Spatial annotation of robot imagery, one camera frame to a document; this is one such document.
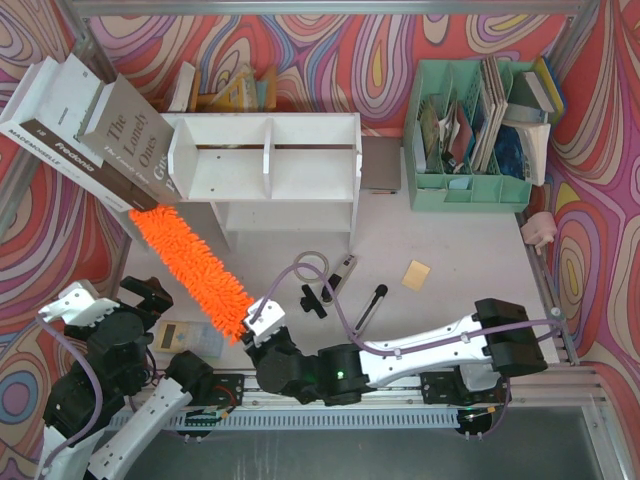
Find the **orange microfiber duster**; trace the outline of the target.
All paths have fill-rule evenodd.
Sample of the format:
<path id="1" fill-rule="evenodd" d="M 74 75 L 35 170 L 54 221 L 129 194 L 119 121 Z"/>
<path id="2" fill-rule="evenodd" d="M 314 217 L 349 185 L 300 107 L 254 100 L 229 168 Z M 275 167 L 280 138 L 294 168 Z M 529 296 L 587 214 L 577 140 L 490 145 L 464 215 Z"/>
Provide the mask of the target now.
<path id="1" fill-rule="evenodd" d="M 243 320 L 253 298 L 206 242 L 172 206 L 132 210 L 129 218 L 212 326 L 229 343 L 238 342 L 246 332 Z"/>

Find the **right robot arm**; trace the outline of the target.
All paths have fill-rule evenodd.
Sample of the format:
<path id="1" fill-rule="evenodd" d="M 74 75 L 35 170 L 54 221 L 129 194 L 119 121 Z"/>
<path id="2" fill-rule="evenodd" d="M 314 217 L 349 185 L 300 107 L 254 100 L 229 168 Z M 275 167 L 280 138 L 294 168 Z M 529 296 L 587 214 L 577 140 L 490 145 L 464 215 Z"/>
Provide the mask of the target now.
<path id="1" fill-rule="evenodd" d="M 474 313 L 421 334 L 378 342 L 351 335 L 346 344 L 306 355 L 293 342 L 283 309 L 273 301 L 258 302 L 244 320 L 242 341 L 260 389 L 303 405 L 356 404 L 397 380 L 445 368 L 459 369 L 469 391 L 546 370 L 535 323 L 523 306 L 486 298 L 475 307 Z"/>

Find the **clear tape roll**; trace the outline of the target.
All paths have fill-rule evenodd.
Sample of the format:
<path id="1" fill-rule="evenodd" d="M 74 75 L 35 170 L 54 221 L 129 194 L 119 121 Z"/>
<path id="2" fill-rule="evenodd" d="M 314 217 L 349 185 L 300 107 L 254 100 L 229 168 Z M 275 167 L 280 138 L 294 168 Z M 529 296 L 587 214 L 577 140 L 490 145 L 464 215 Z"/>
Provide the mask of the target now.
<path id="1" fill-rule="evenodd" d="M 294 259 L 294 275 L 302 282 L 312 284 L 326 277 L 329 273 L 328 258 L 316 250 L 307 250 Z"/>

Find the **black white marker pen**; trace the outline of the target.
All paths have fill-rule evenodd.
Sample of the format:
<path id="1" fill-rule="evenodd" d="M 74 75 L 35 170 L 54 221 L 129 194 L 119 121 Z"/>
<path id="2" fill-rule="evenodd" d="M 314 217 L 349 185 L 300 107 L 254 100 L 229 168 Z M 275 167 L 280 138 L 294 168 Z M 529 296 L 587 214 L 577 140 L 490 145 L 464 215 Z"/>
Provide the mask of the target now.
<path id="1" fill-rule="evenodd" d="M 371 320 L 373 315 L 375 314 L 379 304 L 385 298 L 388 293 L 388 286 L 385 284 L 379 284 L 371 298 L 366 302 L 361 315 L 359 316 L 357 322 L 355 323 L 353 330 L 357 335 L 360 335 L 366 328 L 367 323 Z"/>

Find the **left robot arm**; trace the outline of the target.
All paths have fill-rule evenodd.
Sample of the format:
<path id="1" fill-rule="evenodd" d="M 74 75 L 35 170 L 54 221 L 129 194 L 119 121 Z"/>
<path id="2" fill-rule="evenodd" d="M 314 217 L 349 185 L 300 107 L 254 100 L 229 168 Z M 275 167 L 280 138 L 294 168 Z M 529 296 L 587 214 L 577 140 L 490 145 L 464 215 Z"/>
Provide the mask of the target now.
<path id="1" fill-rule="evenodd" d="M 169 419 L 212 389 L 211 366 L 190 351 L 180 353 L 138 411 L 102 448 L 96 446 L 126 398 L 152 379 L 150 330 L 173 305 L 155 277 L 127 276 L 120 285 L 140 302 L 130 306 L 102 297 L 80 280 L 36 314 L 36 322 L 75 359 L 47 399 L 40 479 L 124 478 Z"/>

